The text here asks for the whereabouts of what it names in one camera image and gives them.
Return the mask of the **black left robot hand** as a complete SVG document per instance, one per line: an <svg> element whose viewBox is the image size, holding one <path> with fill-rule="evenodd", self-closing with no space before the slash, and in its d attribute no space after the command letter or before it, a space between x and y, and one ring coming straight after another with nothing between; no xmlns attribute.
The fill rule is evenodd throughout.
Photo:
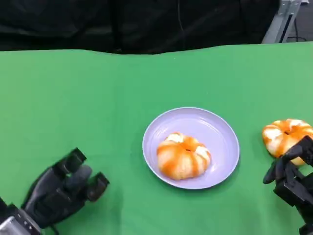
<svg viewBox="0 0 313 235"><path fill-rule="evenodd" d="M87 201L97 201L109 185L102 172L92 175L86 156L71 150L48 167L31 185L22 209L42 229L77 213Z"/></svg>

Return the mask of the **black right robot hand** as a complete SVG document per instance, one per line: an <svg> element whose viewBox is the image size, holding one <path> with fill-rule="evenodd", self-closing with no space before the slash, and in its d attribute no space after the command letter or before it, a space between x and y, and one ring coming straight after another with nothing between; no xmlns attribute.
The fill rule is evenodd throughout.
<svg viewBox="0 0 313 235"><path fill-rule="evenodd" d="M295 206L307 224L313 222L313 174L304 176L291 161L300 157L313 165L313 140L303 137L275 160L263 178L264 184L275 182L274 193L290 206Z"/></svg>

